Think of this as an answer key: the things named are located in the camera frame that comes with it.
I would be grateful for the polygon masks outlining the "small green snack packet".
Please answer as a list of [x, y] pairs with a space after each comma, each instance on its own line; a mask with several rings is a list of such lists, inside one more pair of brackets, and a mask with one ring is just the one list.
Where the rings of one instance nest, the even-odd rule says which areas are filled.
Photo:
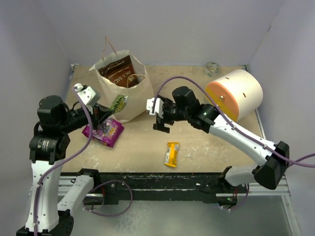
[[112, 110], [113, 113], [115, 114], [120, 113], [126, 106], [127, 99], [128, 99], [127, 95], [122, 94], [117, 95], [109, 109]]

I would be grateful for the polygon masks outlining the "purple candy bag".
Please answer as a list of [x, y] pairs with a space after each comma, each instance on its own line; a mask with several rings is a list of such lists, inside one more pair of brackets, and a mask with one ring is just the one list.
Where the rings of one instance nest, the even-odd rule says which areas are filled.
[[93, 130], [92, 139], [104, 146], [113, 148], [124, 129], [120, 122], [113, 118], [107, 118], [98, 126], [97, 130]]

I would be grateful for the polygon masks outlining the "yellow snack bar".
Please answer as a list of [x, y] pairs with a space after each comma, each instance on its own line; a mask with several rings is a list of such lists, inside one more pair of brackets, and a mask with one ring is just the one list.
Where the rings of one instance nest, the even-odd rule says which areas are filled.
[[165, 154], [164, 165], [172, 168], [177, 167], [177, 154], [180, 148], [178, 142], [168, 142], [167, 143], [167, 152]]

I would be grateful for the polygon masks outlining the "brown paper bag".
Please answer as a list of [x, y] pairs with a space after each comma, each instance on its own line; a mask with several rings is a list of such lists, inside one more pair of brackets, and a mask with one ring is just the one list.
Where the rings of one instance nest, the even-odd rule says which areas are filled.
[[[116, 51], [115, 49], [112, 51], [111, 54], [106, 55], [105, 50], [103, 50], [101, 59], [97, 61], [90, 70], [95, 71], [100, 82], [104, 93], [105, 106], [109, 107], [119, 94], [128, 96], [124, 109], [120, 113], [114, 114], [116, 120], [121, 123], [126, 123], [145, 112], [147, 99], [153, 98], [154, 96], [153, 86], [145, 66], [131, 53], [131, 51]], [[139, 82], [139, 84], [131, 88], [115, 85], [107, 78], [102, 77], [98, 71], [100, 68], [107, 66], [111, 62], [122, 59], [125, 56], [130, 56], [135, 75]]]

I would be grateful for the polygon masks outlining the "brown m&m's bag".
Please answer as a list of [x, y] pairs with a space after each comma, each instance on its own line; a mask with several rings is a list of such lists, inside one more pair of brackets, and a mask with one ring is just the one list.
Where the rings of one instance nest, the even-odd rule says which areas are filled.
[[131, 88], [139, 84], [130, 56], [111, 62], [98, 71], [102, 77], [120, 87]]

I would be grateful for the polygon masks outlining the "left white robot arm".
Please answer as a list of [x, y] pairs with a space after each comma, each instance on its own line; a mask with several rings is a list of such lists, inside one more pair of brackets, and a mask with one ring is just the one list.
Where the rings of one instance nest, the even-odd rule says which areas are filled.
[[89, 125], [97, 128], [114, 110], [98, 103], [87, 105], [79, 98], [80, 109], [69, 109], [57, 95], [39, 102], [39, 121], [30, 141], [32, 168], [31, 208], [25, 226], [18, 236], [69, 236], [74, 225], [74, 212], [88, 192], [101, 188], [98, 170], [82, 169], [76, 183], [61, 202], [58, 201], [61, 170], [67, 161], [69, 133]]

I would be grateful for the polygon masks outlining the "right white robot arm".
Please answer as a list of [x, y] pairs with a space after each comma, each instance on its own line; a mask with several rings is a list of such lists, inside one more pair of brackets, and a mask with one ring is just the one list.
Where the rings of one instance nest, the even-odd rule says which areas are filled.
[[217, 136], [249, 156], [254, 164], [243, 167], [229, 166], [219, 177], [223, 192], [231, 192], [236, 186], [258, 183], [275, 190], [289, 167], [289, 145], [283, 141], [275, 144], [261, 138], [219, 113], [211, 104], [201, 104], [193, 91], [186, 86], [176, 88], [173, 100], [159, 96], [147, 100], [149, 115], [156, 117], [154, 130], [169, 133], [166, 124], [186, 120], [193, 128]]

